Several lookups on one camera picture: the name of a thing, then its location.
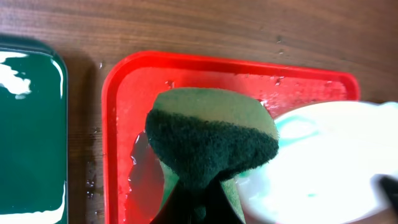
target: green sponge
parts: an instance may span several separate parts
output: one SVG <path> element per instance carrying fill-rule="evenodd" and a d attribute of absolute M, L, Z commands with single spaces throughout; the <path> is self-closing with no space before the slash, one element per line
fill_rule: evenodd
<path fill-rule="evenodd" d="M 192 193 L 200 219 L 205 216 L 201 198 L 212 180 L 227 181 L 263 165 L 279 148 L 274 121 L 257 100 L 219 89 L 160 94 L 147 115 L 146 133 L 159 159 Z M 231 183 L 223 182 L 224 192 L 244 220 Z"/>

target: scouring pad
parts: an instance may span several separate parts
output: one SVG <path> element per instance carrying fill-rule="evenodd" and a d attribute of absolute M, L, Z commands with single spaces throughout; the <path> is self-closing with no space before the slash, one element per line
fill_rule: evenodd
<path fill-rule="evenodd" d="M 163 166 L 191 193 L 199 221 L 205 220 L 204 194 L 214 181 L 223 182 L 226 198 L 244 220 L 236 189 L 225 181 L 273 159 L 279 148 L 274 121 L 257 100 L 219 89 L 161 93 L 147 115 L 146 132 Z"/>

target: dark green scouring pad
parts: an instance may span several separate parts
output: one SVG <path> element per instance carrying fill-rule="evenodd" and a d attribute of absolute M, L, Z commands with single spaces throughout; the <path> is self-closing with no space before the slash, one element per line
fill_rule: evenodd
<path fill-rule="evenodd" d="M 146 132 L 163 165 L 194 195 L 199 219 L 205 218 L 204 191 L 216 180 L 244 220 L 235 186 L 225 181 L 273 159 L 279 148 L 274 121 L 257 100 L 219 89 L 160 94 L 147 115 Z"/>

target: red tray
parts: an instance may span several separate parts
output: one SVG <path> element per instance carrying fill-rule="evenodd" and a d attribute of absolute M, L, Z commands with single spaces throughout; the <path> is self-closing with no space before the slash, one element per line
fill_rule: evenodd
<path fill-rule="evenodd" d="M 273 117 L 315 101 L 359 100 L 358 84 L 349 73 L 165 52 L 130 55 L 111 70 L 102 91 L 105 224 L 146 224 L 156 214 L 163 185 L 143 180 L 130 189 L 130 155 L 156 96 L 188 86 L 251 96 Z M 146 199 L 146 206 L 127 200 L 132 190 Z"/>

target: water droplet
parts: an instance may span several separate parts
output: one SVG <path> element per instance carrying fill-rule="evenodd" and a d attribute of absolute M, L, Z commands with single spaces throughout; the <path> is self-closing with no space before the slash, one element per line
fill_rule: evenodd
<path fill-rule="evenodd" d="M 275 86 L 280 86 L 280 83 L 282 82 L 282 79 L 283 79 L 283 78 L 279 77 L 279 78 L 276 80 L 276 82 L 275 82 Z"/>
<path fill-rule="evenodd" d="M 99 128 L 99 127 L 95 127 L 94 128 L 94 134 L 96 134 L 96 133 L 98 133 L 98 132 L 100 132 L 101 131 L 101 128 Z"/>
<path fill-rule="evenodd" d="M 260 102 L 260 104 L 261 104 L 263 107 L 267 107 L 267 106 L 268 106 L 268 100 L 263 100 L 263 101 Z"/>
<path fill-rule="evenodd" d="M 282 36 L 281 36 L 281 35 L 278 35 L 278 36 L 276 37 L 276 43 L 279 44 L 279 43 L 281 43 L 281 42 L 282 42 Z"/>
<path fill-rule="evenodd" d="M 169 89 L 173 89 L 174 88 L 174 81 L 168 80 L 165 83 L 169 86 Z"/>
<path fill-rule="evenodd" d="M 134 156 L 131 156 L 131 159 L 132 159 L 132 164 L 136 165 L 137 164 L 136 158 L 134 158 Z"/>
<path fill-rule="evenodd" d="M 327 81 L 327 82 L 325 83 L 325 87 L 329 87 L 329 86 L 331 85 L 331 83 L 332 83 L 332 81 Z"/>

